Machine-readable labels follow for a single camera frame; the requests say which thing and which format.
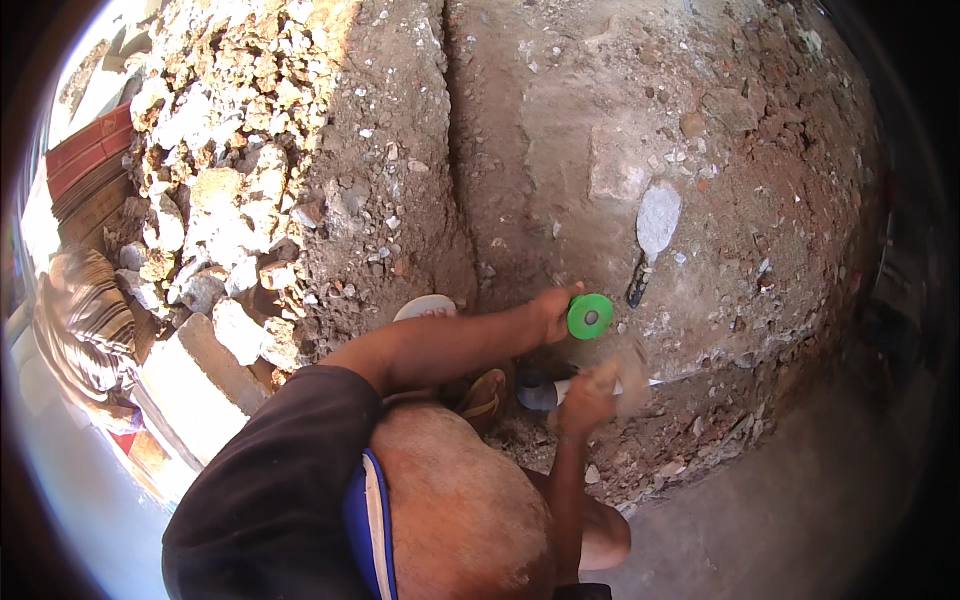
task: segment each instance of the man's arm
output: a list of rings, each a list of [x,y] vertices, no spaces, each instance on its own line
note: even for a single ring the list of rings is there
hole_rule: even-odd
[[[551,288],[492,315],[391,323],[351,340],[320,364],[360,374],[383,396],[438,385],[562,340],[566,308],[583,289],[583,283]]]
[[[617,367],[614,360],[574,377],[560,407],[557,453],[544,495],[553,517],[557,586],[580,581],[587,440],[593,430],[613,414]]]

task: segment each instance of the white flip-flop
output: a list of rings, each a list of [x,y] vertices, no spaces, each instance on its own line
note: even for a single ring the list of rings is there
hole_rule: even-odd
[[[422,315],[428,310],[438,310],[444,309],[448,311],[455,311],[457,305],[453,303],[453,300],[444,296],[443,294],[429,294],[427,296],[420,296],[419,298],[414,298],[406,304],[403,305],[403,308],[396,312],[394,321],[403,321],[404,319],[412,319]]]

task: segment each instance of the foot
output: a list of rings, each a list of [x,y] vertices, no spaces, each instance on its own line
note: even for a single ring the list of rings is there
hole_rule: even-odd
[[[507,376],[500,369],[485,372],[470,387],[458,411],[482,438],[496,422],[507,399]]]

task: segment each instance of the man's hand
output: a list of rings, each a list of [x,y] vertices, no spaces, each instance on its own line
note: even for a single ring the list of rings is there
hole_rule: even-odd
[[[544,344],[560,342],[566,337],[566,309],[570,301],[584,293],[584,282],[577,281],[570,287],[552,287],[540,292],[531,304],[546,322]]]
[[[613,416],[619,359],[613,358],[594,369],[581,372],[570,382],[570,391],[560,406],[558,425],[567,435],[587,437]]]

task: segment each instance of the concrete floor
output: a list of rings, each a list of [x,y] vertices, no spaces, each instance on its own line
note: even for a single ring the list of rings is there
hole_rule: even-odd
[[[761,447],[642,507],[627,561],[584,581],[614,598],[849,595],[902,519],[918,464],[901,411],[871,408],[860,389],[820,384]]]

